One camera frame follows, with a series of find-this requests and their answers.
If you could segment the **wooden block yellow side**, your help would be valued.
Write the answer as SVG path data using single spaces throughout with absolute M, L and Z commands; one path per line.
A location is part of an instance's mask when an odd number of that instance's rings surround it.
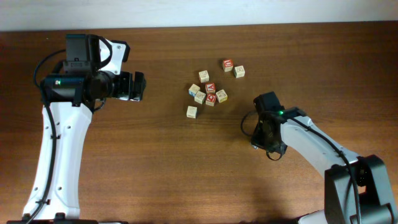
M 224 90 L 220 90 L 216 92 L 216 98 L 219 103 L 222 103 L 228 99 L 228 95 Z

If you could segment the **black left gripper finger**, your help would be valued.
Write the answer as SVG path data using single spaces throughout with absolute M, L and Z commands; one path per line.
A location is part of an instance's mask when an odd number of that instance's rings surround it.
M 135 72 L 134 74 L 134 88 L 144 89 L 146 87 L 146 79 L 142 72 Z
M 130 101 L 141 101 L 144 96 L 145 84 L 144 83 L 133 83 L 129 87 L 129 100 Z

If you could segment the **wooden block blue side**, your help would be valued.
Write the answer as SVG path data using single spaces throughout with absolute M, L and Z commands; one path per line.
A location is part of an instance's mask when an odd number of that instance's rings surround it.
M 192 84 L 192 85 L 190 86 L 190 88 L 188 89 L 189 95 L 191 95 L 191 96 L 193 96 L 193 97 L 195 97 L 196 94 L 197 94 L 199 91 L 200 91 L 200 87 L 199 87 L 198 85 L 196 85 L 196 84 Z

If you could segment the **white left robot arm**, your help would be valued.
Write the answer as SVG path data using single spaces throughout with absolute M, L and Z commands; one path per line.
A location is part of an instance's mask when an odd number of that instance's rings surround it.
M 41 81 L 43 136 L 21 223 L 83 223 L 78 181 L 86 132 L 108 98 L 141 101 L 142 72 L 124 72 L 130 47 L 93 34 L 68 34 L 66 57 Z

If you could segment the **wooden block top middle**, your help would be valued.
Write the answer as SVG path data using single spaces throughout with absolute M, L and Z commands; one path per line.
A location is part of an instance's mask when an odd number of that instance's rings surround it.
M 198 76 L 201 83 L 205 83 L 210 80 L 210 76 L 207 70 L 198 72 Z

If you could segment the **red letter Q block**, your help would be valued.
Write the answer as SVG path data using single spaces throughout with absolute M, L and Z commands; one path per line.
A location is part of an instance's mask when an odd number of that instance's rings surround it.
M 212 93 L 207 94 L 206 101 L 205 101 L 206 105 L 214 106 L 215 102 L 216 102 L 216 95 L 212 94 Z

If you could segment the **wooden block lower left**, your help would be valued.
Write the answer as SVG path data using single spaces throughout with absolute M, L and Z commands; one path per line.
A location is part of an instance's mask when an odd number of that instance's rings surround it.
M 188 118 L 197 118 L 198 108 L 196 106 L 188 106 L 186 116 Z

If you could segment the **red letter V block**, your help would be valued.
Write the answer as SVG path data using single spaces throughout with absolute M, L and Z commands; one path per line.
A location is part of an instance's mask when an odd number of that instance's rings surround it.
M 206 83 L 205 91 L 206 91 L 206 94 L 215 94 L 215 92 L 216 92 L 215 84 L 214 83 Z

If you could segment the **plain wooden block centre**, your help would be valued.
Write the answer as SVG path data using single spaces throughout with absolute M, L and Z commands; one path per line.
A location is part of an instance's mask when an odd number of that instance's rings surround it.
M 195 95 L 195 102 L 199 104 L 203 104 L 206 100 L 206 93 L 198 91 Z

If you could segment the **red letter U block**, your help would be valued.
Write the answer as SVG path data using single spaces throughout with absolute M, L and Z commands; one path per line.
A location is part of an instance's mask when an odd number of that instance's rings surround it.
M 223 71 L 224 72 L 230 72 L 232 71 L 234 65 L 233 65 L 233 61 L 231 59 L 226 59 L 223 60 L 222 62 L 222 67 L 223 67 Z

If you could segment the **wooden block green side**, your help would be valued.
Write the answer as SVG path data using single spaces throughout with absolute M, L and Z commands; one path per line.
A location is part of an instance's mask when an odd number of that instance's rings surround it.
M 245 69 L 242 65 L 234 67 L 234 76 L 236 78 L 242 78 L 245 76 Z

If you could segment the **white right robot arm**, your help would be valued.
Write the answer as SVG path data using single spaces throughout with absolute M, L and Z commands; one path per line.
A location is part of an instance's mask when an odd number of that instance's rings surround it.
M 321 210 L 291 223 L 397 223 L 397 205 L 389 174 L 377 155 L 360 156 L 318 128 L 298 107 L 286 108 L 274 91 L 253 100 L 256 126 L 249 143 L 266 156 L 299 153 L 324 181 Z

